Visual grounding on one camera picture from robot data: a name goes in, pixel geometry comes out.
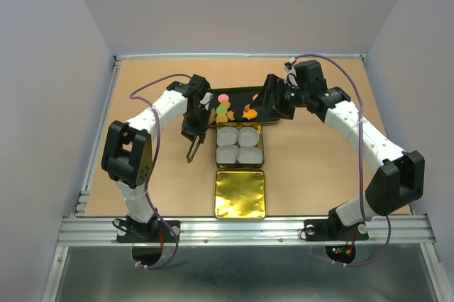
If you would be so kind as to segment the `metal tongs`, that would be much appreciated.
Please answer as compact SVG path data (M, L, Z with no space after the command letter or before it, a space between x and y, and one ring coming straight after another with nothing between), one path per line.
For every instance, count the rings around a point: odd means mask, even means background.
M197 150L199 149L200 144L201 144L200 137L195 136L194 139L191 141L189 149L186 153L187 163L191 163L193 161L194 156L197 153Z

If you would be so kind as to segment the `orange flower cookie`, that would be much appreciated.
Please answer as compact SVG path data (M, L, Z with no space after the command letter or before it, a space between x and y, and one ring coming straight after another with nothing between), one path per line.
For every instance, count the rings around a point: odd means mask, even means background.
M230 103L229 101L227 101L227 100L222 101L222 102L220 103L220 105L221 105L221 106L224 106L224 107L226 107L226 108L230 108L230 107L231 107L231 103Z

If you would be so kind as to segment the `pink sandwich cookie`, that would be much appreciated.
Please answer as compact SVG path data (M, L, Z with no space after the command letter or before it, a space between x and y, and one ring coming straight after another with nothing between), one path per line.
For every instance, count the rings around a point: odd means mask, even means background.
M222 101L228 101L229 100L229 96L227 94L220 94L218 96L218 101L219 102L222 102Z

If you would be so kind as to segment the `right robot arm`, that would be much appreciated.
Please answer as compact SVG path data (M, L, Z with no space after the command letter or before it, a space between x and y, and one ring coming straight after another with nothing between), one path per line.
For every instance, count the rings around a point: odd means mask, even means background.
M313 226L316 235L342 238L353 225L387 217L422 197L425 159L420 152L407 152L388 140L364 117L361 102L354 104L341 88L328 87L317 60L292 58L285 68L284 79L267 75L251 108L287 120L296 108L306 108L357 149L360 178L365 164L374 171L370 183L360 185L358 197L331 209L327 219Z

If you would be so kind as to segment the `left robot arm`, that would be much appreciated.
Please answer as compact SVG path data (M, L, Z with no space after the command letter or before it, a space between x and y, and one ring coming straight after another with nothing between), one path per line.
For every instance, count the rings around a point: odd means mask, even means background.
M182 135L191 143L186 159L192 162L209 129L212 98L210 83L193 75L186 84L173 81L155 103L143 99L148 107L137 116L110 124L101 168L116 182L126 204L125 219L114 222L121 236L149 241L157 235L160 217L150 202L148 182L160 151L161 133L182 118Z

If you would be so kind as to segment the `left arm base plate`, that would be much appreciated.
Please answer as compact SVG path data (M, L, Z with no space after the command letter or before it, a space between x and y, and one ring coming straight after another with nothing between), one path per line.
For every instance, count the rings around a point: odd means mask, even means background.
M116 229L116 241L120 244L175 243L175 237L170 230L156 218L148 223L139 223L132 219L115 218L112 225Z

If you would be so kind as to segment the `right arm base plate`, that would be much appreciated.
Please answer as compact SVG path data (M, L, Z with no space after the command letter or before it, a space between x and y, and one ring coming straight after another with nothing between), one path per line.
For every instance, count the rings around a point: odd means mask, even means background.
M308 242L337 242L369 240L366 224L356 223L344 226L329 218L316 218L304 221L299 237Z

